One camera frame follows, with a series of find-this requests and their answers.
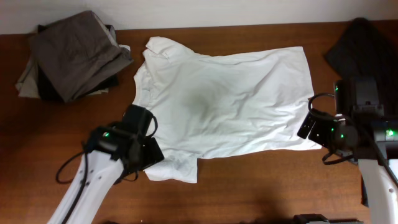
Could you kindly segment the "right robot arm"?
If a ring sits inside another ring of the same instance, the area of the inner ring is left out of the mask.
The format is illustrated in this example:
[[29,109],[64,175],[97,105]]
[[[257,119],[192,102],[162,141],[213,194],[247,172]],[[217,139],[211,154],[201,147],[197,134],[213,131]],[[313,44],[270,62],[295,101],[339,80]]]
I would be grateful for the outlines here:
[[334,115],[308,104],[298,136],[328,149],[325,165],[349,161],[361,172],[361,203],[373,223],[397,223],[397,118],[384,114],[373,78],[338,80]]

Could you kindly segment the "white polo shirt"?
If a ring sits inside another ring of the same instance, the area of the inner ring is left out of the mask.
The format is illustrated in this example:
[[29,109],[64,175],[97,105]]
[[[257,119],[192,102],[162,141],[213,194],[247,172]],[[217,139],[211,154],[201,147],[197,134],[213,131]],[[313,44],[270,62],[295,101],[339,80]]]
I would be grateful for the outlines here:
[[151,37],[143,56],[134,104],[156,117],[164,155],[150,180],[194,184],[199,159],[319,148],[297,134],[314,94],[303,47],[209,56]]

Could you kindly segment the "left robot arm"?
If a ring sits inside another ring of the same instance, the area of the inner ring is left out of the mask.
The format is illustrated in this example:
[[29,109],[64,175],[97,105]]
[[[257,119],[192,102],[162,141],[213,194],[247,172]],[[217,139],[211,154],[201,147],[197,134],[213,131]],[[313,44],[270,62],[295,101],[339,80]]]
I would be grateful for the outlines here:
[[81,162],[49,223],[91,223],[110,188],[164,160],[152,134],[114,124],[90,133]]

